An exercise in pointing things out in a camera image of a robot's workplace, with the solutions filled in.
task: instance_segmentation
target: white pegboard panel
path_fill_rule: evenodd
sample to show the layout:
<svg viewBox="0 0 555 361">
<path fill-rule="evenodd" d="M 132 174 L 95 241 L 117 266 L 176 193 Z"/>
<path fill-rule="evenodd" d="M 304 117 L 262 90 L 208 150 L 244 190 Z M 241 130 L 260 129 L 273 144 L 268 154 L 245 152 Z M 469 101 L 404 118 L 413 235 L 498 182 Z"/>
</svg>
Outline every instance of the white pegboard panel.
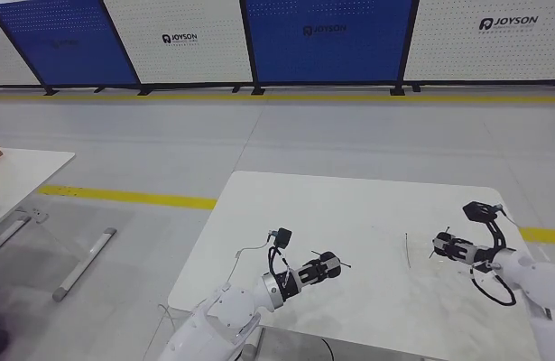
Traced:
<svg viewBox="0 0 555 361">
<path fill-rule="evenodd" d="M 405 80 L 544 79 L 555 0 L 420 0 Z"/>
<path fill-rule="evenodd" d="M 141 82 L 252 81 L 238 0 L 105 3 Z"/>
<path fill-rule="evenodd" d="M 40 85 L 0 28 L 0 85 Z"/>
</svg>

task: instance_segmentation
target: yellow floor line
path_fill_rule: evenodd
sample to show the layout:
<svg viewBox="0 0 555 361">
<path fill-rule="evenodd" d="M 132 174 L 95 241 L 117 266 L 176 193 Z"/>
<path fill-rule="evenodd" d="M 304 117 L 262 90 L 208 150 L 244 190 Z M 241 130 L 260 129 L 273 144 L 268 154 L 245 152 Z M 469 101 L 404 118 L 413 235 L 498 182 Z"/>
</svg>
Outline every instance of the yellow floor line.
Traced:
<svg viewBox="0 0 555 361">
<path fill-rule="evenodd" d="M 405 102 L 405 103 L 555 103 L 555 97 L 539 96 L 405 96 L 389 95 L 286 95 L 267 94 L 251 96 L 248 94 L 154 94 L 147 97 L 137 95 L 55 95 L 52 97 L 29 95 L 0 95 L 0 100 L 40 100 L 40 101 L 155 101 L 155 100 L 226 100 L 226 101 L 332 101 L 332 102 Z"/>
<path fill-rule="evenodd" d="M 555 244 L 555 229 L 522 227 L 520 233 L 522 238 L 528 242 Z"/>
<path fill-rule="evenodd" d="M 198 197 L 171 196 L 165 194 L 149 194 L 122 190 L 94 190 L 91 188 L 65 187 L 45 185 L 38 190 L 41 194 L 52 196 L 77 197 L 88 199 L 115 200 L 118 202 L 153 204 L 157 206 L 183 207 L 211 210 L 217 203 L 216 199 Z"/>
<path fill-rule="evenodd" d="M 217 203 L 216 199 L 150 194 L 122 190 L 95 190 L 91 188 L 66 187 L 52 184 L 40 187 L 38 192 L 51 196 L 104 199 L 115 200 L 118 202 L 143 203 L 156 206 L 207 210 L 212 210 Z M 520 233 L 522 234 L 522 238 L 528 242 L 555 244 L 555 229 L 522 227 L 520 228 Z"/>
</svg>

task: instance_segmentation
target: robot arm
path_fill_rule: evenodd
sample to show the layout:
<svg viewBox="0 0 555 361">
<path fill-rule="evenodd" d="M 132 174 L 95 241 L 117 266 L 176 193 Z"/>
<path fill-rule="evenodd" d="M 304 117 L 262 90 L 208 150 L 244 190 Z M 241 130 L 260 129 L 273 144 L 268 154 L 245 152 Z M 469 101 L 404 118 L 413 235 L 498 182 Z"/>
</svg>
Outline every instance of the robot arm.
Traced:
<svg viewBox="0 0 555 361">
<path fill-rule="evenodd" d="M 269 251 L 270 272 L 264 274 L 252 291 L 226 283 L 191 312 L 162 351 L 159 361 L 234 361 L 239 358 L 247 338 L 261 321 L 257 311 L 274 312 L 301 289 L 341 274 L 341 262 L 331 252 L 308 261 L 298 270 L 275 273 L 273 259 L 279 248 L 289 243 L 291 232 L 273 232 L 274 247 Z M 215 308 L 217 318 L 208 315 Z"/>
<path fill-rule="evenodd" d="M 472 202 L 464 211 L 470 220 L 486 223 L 494 237 L 494 247 L 474 245 L 441 232 L 433 240 L 434 252 L 471 265 L 473 284 L 490 300 L 503 306 L 513 306 L 516 303 L 513 291 L 522 291 L 541 359 L 555 361 L 555 320 L 550 311 L 555 310 L 555 264 L 536 262 L 527 253 L 506 247 L 504 235 L 495 224 L 495 213 L 504 212 L 502 206 Z M 493 272 L 512 300 L 499 301 L 485 292 L 474 279 L 474 269 Z"/>
</svg>

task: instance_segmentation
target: black cable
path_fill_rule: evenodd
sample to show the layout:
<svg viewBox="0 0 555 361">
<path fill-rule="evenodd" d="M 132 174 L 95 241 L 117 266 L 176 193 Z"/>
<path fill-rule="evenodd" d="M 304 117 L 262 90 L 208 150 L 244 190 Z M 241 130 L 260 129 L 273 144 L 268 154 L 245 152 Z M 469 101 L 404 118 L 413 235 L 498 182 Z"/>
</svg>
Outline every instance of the black cable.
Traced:
<svg viewBox="0 0 555 361">
<path fill-rule="evenodd" d="M 335 361 L 335 356 L 333 356 L 333 351 L 331 350 L 328 341 L 326 341 L 324 338 L 322 338 L 321 341 L 325 342 L 325 346 L 328 347 L 329 353 L 331 354 L 331 361 Z"/>
<path fill-rule="evenodd" d="M 499 281 L 505 288 L 506 291 L 508 291 L 508 293 L 510 294 L 510 297 L 512 298 L 511 301 L 509 302 L 504 302 L 504 301 L 500 301 L 497 298 L 495 298 L 494 296 L 492 296 L 491 294 L 487 293 L 486 290 L 484 290 L 483 288 L 481 288 L 479 286 L 479 284 L 477 284 L 476 282 L 476 278 L 474 277 L 474 265 L 472 265 L 472 268 L 469 269 L 469 274 L 472 276 L 472 283 L 474 284 L 474 286 L 476 286 L 476 288 L 482 292 L 488 299 L 494 301 L 497 304 L 500 304 L 502 306 L 513 306 L 516 301 L 515 301 L 515 295 L 513 294 L 512 289 L 510 289 L 510 287 L 504 282 L 504 280 L 502 280 L 502 277 L 496 275 L 495 278 L 497 281 Z"/>
</svg>

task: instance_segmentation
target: table leg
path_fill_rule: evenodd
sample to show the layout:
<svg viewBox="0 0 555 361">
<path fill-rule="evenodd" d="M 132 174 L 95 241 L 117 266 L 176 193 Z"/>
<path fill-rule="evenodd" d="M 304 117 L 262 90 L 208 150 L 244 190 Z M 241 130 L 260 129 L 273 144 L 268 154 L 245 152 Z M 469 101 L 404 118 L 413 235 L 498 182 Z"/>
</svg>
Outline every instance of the table leg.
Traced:
<svg viewBox="0 0 555 361">
<path fill-rule="evenodd" d="M 107 228 L 102 236 L 96 241 L 93 247 L 88 251 L 88 255 L 84 258 L 79 258 L 79 263 L 75 266 L 69 276 L 62 282 L 60 287 L 52 294 L 52 299 L 56 302 L 62 301 L 65 298 L 67 293 L 69 293 L 70 288 L 75 284 L 75 282 L 79 279 L 80 275 L 82 275 L 85 270 L 87 269 L 88 265 L 93 262 L 95 257 L 97 257 L 98 253 L 101 249 L 106 245 L 109 239 L 111 239 L 116 233 L 116 229 L 114 228 Z M 79 245 L 75 244 L 74 242 L 64 240 L 62 242 L 65 246 L 72 244 L 70 246 L 71 249 L 75 250 L 79 247 Z"/>
<path fill-rule="evenodd" d="M 245 347 L 238 361 L 256 361 L 261 350 L 261 343 L 265 335 L 265 328 L 259 326 L 247 339 Z"/>
<path fill-rule="evenodd" d="M 10 239 L 19 229 L 21 229 L 25 224 L 30 221 L 31 218 L 28 216 L 21 216 L 15 222 L 5 229 L 5 231 L 0 235 L 0 246 Z"/>
</svg>

